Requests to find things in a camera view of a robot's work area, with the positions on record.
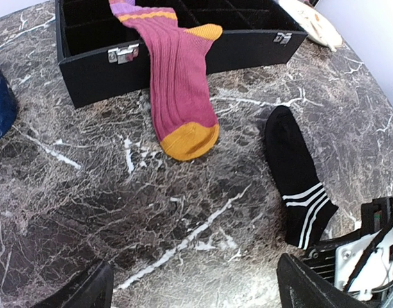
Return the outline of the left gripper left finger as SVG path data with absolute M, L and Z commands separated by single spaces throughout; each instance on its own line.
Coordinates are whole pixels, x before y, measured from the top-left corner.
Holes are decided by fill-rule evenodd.
M 33 307 L 110 308 L 112 294 L 113 269 L 107 262 L 97 261 Z

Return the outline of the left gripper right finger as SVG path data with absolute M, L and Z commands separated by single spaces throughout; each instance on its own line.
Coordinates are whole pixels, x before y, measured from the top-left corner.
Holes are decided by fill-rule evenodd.
M 293 255 L 282 254 L 276 272 L 283 308 L 357 308 L 367 306 L 339 291 Z

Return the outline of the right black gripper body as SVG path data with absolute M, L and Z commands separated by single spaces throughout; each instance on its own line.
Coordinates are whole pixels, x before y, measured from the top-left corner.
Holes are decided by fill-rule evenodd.
M 393 307 L 393 196 L 361 206 L 361 222 L 342 237 L 307 249 L 303 262 L 369 307 Z

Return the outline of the black sock with white stripes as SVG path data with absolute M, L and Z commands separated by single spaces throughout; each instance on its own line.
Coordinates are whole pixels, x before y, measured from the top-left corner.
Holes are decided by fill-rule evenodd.
M 264 128 L 265 157 L 287 211 L 285 241 L 302 250 L 317 243 L 338 210 L 319 180 L 298 124 L 276 107 Z

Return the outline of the black storage box with lid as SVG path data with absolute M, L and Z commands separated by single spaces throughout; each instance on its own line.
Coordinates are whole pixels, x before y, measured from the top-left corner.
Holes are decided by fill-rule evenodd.
M 171 7 L 179 26 L 218 24 L 206 56 L 208 73 L 287 63 L 306 31 L 276 1 L 139 1 Z M 76 108 L 145 89 L 150 57 L 140 35 L 123 26 L 107 1 L 57 1 L 58 65 Z

